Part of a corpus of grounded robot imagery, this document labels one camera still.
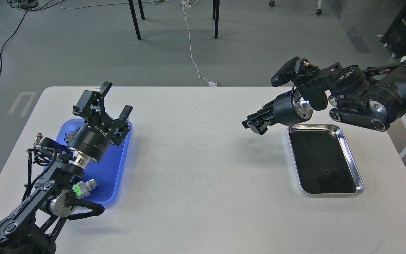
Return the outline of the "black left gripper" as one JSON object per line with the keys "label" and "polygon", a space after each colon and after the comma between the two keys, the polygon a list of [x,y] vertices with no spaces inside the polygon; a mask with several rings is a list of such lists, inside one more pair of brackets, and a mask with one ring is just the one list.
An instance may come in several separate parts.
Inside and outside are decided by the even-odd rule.
{"label": "black left gripper", "polygon": [[109,145],[119,146],[130,132],[129,115],[133,107],[126,105],[118,119],[112,119],[105,111],[104,97],[112,87],[111,82],[103,82],[96,90],[84,90],[79,101],[73,106],[72,113],[84,119],[77,128],[67,147],[99,162]]}

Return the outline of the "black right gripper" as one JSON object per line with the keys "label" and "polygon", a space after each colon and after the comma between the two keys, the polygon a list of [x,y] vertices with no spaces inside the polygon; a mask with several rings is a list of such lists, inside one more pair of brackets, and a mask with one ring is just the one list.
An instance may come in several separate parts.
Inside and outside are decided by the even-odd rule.
{"label": "black right gripper", "polygon": [[264,135],[268,126],[277,123],[291,126],[311,119],[314,109],[299,91],[288,91],[262,106],[254,114],[242,121],[245,129]]}

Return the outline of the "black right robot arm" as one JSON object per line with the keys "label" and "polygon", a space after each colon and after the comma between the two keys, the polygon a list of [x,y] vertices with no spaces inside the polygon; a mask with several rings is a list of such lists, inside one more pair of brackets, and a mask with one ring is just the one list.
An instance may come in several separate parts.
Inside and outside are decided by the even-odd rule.
{"label": "black right robot arm", "polygon": [[406,114],[406,59],[362,70],[340,63],[320,69],[294,57],[271,78],[274,87],[288,82],[293,83],[292,89],[249,115],[242,122],[244,128],[263,135],[277,123],[291,126],[309,121],[314,111],[329,104],[332,120],[379,132]]}

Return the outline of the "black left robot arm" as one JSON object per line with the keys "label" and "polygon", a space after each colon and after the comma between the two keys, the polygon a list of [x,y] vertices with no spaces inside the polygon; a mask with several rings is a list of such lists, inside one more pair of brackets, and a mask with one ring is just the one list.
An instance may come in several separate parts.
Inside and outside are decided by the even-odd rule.
{"label": "black left robot arm", "polygon": [[73,114],[83,124],[66,135],[66,145],[38,133],[28,153],[28,179],[21,204],[0,221],[0,254],[53,254],[55,241],[68,220],[103,214],[104,207],[84,199],[89,162],[100,162],[109,145],[119,146],[130,133],[132,106],[117,119],[106,113],[104,98],[111,89],[104,82],[85,90]]}

